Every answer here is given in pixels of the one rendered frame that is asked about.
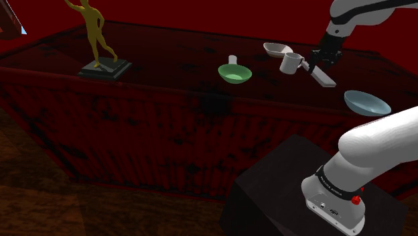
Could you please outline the green bowl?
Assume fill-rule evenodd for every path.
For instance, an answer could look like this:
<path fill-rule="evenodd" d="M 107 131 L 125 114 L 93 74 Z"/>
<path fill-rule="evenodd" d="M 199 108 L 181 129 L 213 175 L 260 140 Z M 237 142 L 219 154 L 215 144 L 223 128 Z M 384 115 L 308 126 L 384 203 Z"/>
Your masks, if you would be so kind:
<path fill-rule="evenodd" d="M 230 84 L 244 83 L 253 75 L 247 67 L 238 64 L 223 64 L 218 68 L 218 73 Z"/>

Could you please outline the dark robot stand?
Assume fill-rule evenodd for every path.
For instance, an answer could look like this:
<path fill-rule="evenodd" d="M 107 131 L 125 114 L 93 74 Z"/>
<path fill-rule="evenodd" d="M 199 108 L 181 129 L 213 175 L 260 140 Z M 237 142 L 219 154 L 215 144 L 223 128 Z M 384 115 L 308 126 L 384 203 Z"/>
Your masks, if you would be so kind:
<path fill-rule="evenodd" d="M 301 182 L 330 154 L 292 135 L 232 183 L 219 225 L 226 236 L 345 236 L 309 210 Z"/>

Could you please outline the white mug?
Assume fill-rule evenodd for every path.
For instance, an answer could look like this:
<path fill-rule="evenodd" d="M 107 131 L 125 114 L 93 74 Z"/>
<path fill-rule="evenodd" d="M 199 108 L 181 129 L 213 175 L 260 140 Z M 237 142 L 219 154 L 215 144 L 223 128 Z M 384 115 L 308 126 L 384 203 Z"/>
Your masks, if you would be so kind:
<path fill-rule="evenodd" d="M 301 67 L 301 63 L 304 61 L 304 57 L 294 52 L 285 53 L 282 63 L 279 67 L 280 71 L 284 74 L 295 74 L 297 69 Z"/>

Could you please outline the dark red chest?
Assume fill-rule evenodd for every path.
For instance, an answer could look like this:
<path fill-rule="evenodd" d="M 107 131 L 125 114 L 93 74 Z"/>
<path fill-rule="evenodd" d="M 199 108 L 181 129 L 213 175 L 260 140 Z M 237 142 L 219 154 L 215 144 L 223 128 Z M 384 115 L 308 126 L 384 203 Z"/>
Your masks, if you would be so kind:
<path fill-rule="evenodd" d="M 418 75 L 376 52 L 345 50 L 325 88 L 279 71 L 263 40 L 107 22 L 132 66 L 117 81 L 82 78 L 92 61 L 84 26 L 0 54 L 0 107 L 75 182 L 225 198 L 233 180 L 293 134 L 335 153 L 368 122 L 346 106 L 360 90 L 394 112 L 418 105 Z M 235 55 L 252 76 L 218 73 Z"/>

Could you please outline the yellow figure on dark base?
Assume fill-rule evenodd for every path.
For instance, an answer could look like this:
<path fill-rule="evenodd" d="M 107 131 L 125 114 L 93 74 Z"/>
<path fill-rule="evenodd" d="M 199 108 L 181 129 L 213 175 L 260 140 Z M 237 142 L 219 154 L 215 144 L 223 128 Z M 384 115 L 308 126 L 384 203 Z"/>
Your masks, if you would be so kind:
<path fill-rule="evenodd" d="M 94 60 L 82 67 L 78 76 L 95 78 L 99 80 L 117 81 L 132 66 L 131 62 L 119 59 L 115 51 L 107 45 L 102 34 L 105 22 L 101 12 L 89 5 L 88 0 L 79 0 L 80 5 L 74 5 L 69 0 L 64 0 L 71 9 L 79 12 L 85 21 L 86 35 L 92 48 Z M 109 52 L 113 57 L 106 58 L 98 55 L 98 46 Z"/>

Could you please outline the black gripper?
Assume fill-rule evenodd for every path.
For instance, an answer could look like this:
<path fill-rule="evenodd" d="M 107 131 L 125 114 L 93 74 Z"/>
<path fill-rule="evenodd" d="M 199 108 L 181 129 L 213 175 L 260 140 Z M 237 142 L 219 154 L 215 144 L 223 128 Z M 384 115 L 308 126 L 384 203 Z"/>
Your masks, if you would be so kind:
<path fill-rule="evenodd" d="M 335 65 L 342 56 L 340 51 L 342 44 L 346 38 L 340 36 L 333 36 L 326 32 L 319 42 L 319 49 L 311 50 L 311 56 L 309 59 L 309 73 L 314 71 L 316 65 L 326 58 L 326 68 L 330 68 Z"/>

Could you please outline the pale blue bowl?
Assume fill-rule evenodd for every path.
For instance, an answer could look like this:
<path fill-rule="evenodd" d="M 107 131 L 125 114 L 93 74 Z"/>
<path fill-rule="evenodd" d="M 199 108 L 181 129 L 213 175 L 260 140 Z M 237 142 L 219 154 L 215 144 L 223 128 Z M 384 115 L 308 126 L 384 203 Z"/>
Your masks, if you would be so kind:
<path fill-rule="evenodd" d="M 392 111 L 385 101 L 362 91 L 346 91 L 344 101 L 350 110 L 367 117 L 385 116 Z"/>

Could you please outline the large white spoon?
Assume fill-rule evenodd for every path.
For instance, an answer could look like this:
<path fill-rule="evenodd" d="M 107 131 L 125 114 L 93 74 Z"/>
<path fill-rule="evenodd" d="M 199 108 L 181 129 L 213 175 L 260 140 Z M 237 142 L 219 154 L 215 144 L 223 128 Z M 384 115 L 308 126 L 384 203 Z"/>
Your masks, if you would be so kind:
<path fill-rule="evenodd" d="M 266 42 L 263 44 L 265 51 L 271 57 L 284 58 L 286 53 L 293 53 L 293 50 L 285 44 L 277 44 Z M 311 75 L 317 80 L 317 82 L 323 87 L 335 87 L 336 83 L 321 69 L 315 66 Z"/>

